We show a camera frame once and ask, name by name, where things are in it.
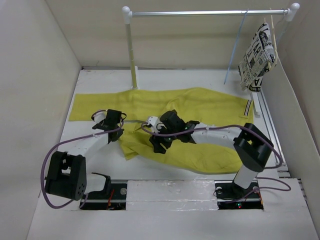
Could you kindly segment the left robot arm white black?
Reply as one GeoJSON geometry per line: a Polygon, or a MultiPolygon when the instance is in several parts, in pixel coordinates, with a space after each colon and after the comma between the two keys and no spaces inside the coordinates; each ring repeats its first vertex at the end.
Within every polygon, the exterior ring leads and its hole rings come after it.
{"type": "Polygon", "coordinates": [[[88,161],[100,149],[116,142],[124,133],[124,112],[108,109],[93,113],[93,133],[73,139],[75,146],[66,151],[53,147],[45,157],[48,170],[42,170],[43,194],[58,196],[71,201],[87,198],[108,198],[112,193],[111,178],[102,173],[88,173],[88,161]]]}

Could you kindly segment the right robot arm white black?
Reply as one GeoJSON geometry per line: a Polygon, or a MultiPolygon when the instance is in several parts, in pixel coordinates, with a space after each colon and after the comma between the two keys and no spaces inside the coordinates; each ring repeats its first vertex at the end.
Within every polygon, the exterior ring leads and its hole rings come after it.
{"type": "Polygon", "coordinates": [[[154,153],[165,154],[174,140],[190,144],[209,144],[234,150],[241,167],[226,187],[217,187],[217,198],[234,201],[252,190],[250,185],[261,173],[274,149],[273,143],[252,123],[243,126],[215,126],[199,121],[183,121],[175,110],[161,117],[150,116],[146,126],[151,129],[149,141],[154,153]]]}

